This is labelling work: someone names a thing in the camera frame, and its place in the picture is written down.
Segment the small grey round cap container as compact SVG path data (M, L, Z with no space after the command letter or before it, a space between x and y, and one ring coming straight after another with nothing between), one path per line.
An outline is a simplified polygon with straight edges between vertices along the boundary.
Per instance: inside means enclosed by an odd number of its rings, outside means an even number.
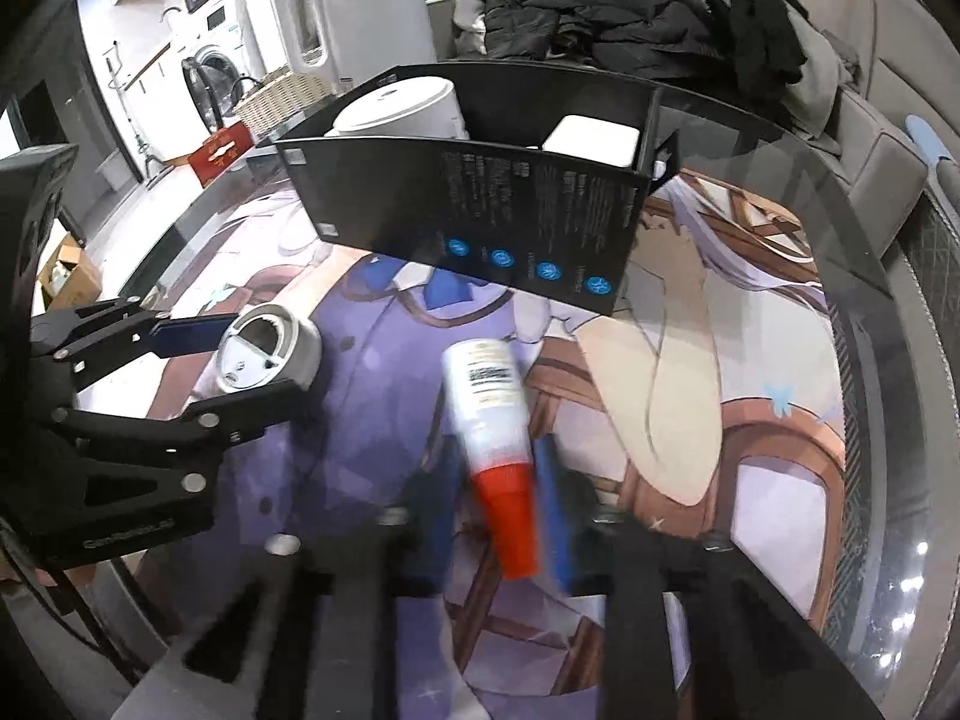
M267 302L239 316L224 333L213 358L217 387L239 394L272 383L313 385L322 359L319 330L285 305Z

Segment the white bottle with red cap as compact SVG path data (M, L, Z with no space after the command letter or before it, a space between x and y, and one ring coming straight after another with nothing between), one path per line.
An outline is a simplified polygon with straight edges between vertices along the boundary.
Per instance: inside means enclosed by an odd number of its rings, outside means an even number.
M449 421L508 580L539 572L529 410L509 344L474 338L443 353Z

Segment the black cardboard storage box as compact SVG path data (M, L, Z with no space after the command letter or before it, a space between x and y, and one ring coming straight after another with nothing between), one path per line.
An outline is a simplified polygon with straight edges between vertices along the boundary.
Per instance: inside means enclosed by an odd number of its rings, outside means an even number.
M405 80L451 83L466 138L343 135L350 104ZM608 316L641 210L679 171L658 135L664 87L537 62L399 65L299 122L275 146L327 242L522 289ZM568 115L638 133L622 167L545 149ZM654 164L665 164L665 176Z

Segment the cardboard box on floor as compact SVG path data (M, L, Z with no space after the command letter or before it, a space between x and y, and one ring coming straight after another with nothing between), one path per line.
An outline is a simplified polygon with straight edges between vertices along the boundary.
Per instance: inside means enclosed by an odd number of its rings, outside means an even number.
M37 273L44 309L76 309L99 301L101 271L86 250L65 234Z

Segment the red gift box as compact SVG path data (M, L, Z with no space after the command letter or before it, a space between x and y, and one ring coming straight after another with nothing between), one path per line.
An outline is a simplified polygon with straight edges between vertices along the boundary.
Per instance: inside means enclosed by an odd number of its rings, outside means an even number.
M187 164L200 185L206 187L251 148L249 128L243 121L237 121L206 138L199 148L187 156Z

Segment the anime print table mat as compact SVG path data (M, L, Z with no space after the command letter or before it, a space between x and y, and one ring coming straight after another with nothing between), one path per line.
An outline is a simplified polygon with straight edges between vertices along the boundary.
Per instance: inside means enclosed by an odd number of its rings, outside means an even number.
M174 628L231 595L245 550L355 522L431 465L455 427L444 353L492 341L519 374L517 422L602 502L658 532L729 536L814 628L827 621L848 470L838 359L805 232L770 200L698 172L665 184L610 316L327 244L286 188L192 245L167 295L176 316L256 321L224 358L169 361L156 418L249 380L277 331L268 304L322 340L304 418L233 450L215 527L137 569Z

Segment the white washing machine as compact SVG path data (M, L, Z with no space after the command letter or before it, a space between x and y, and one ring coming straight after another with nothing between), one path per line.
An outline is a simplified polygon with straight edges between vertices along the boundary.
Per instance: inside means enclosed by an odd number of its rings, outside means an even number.
M174 28L178 62L190 104L206 132L238 117L247 93L265 85L265 65L247 0L179 0Z

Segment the woven wicker basket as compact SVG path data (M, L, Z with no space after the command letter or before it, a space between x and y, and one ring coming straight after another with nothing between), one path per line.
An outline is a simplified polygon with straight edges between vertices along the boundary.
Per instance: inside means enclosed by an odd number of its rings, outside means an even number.
M236 106L236 115L252 137L260 138L290 117L334 93L331 85L316 75L295 73L280 67L267 73Z

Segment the large white round jar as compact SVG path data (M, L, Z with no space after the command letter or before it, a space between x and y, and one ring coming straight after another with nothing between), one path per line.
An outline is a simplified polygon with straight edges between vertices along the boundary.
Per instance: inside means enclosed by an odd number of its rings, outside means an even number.
M467 140L451 80L417 76L364 94L335 117L327 137L415 137Z

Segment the white electric kettle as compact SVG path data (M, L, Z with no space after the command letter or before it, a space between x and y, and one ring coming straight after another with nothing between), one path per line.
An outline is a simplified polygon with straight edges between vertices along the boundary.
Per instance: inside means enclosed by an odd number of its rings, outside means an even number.
M337 93L436 60L427 0L272 0L286 65Z

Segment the white rectangular box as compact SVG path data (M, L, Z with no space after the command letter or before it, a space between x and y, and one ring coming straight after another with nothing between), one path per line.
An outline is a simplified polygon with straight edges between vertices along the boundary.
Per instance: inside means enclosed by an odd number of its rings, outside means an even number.
M547 153L631 169L640 131L628 125L585 115L565 115L542 145Z

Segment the light blue cloth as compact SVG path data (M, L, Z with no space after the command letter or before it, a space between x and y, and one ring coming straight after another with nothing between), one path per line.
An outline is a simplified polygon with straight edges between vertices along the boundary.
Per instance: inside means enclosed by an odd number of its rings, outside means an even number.
M939 166L940 161L953 161L953 154L926 119L916 114L907 115L905 127L916 148L923 154L924 161L931 167Z

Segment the grey sofa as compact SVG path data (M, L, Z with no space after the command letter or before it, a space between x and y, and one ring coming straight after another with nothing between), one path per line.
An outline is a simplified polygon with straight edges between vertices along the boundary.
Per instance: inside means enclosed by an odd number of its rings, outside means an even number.
M921 0L797 0L791 23L807 64L776 103L678 86L763 115L813 146L848 193L867 239L885 252L918 205L931 166L905 127L926 119L958 154L958 52ZM480 0L452 0L451 57L483 54Z

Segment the pile of black clothes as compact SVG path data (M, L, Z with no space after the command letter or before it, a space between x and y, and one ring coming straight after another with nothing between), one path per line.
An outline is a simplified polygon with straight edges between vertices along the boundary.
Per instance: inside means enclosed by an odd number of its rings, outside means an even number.
M563 60L720 98L776 103L802 82L797 0L480 0L483 54Z

